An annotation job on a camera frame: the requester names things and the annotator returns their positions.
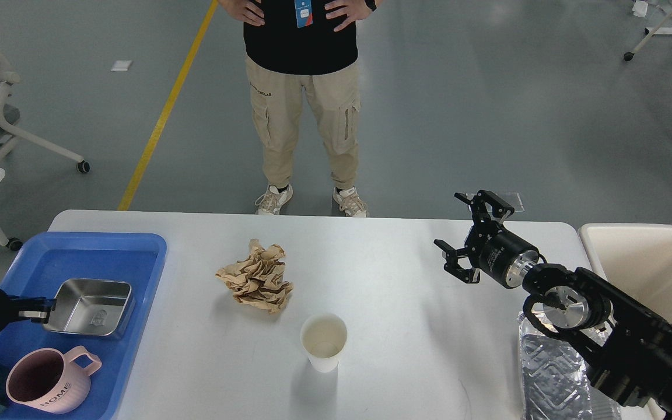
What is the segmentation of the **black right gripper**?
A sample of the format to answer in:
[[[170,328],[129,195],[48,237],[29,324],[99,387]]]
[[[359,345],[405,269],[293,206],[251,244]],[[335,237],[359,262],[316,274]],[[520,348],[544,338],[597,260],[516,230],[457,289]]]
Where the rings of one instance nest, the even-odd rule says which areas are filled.
[[[467,193],[455,193],[469,207],[474,223],[467,246],[456,249],[442,239],[434,240],[443,253],[443,269],[465,284],[478,284],[482,271],[506,289],[520,287],[531,267],[539,263],[539,249],[501,225],[514,215],[514,208],[492,191],[476,194],[482,202],[468,205]],[[463,268],[460,260],[469,260],[472,268]]]

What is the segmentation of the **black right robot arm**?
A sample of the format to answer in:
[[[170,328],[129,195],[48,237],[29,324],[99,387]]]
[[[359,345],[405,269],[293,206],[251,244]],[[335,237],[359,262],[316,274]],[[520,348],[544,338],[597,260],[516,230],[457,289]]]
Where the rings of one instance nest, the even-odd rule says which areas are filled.
[[[444,270],[465,284],[487,274],[522,287],[523,314],[546,337],[565,341],[587,362],[587,379],[622,407],[654,400],[672,419],[672,324],[593,271],[551,264],[509,231],[514,207],[492,191],[455,193],[472,214],[464,247],[434,241]]]

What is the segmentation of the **person's left hand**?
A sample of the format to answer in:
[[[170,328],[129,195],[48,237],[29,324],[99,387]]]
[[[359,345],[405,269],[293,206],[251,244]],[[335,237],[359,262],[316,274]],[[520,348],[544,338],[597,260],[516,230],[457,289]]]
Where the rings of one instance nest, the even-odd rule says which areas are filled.
[[[325,4],[326,18],[329,20],[343,20],[334,27],[334,32],[340,32],[351,24],[367,19],[383,1],[331,1]]]

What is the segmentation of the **person's right hand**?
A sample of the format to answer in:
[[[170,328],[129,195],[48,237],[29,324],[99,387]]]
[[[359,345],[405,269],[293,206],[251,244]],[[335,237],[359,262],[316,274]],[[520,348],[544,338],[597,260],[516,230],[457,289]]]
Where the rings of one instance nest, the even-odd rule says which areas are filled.
[[[261,1],[221,0],[218,3],[234,20],[255,27],[265,25]]]

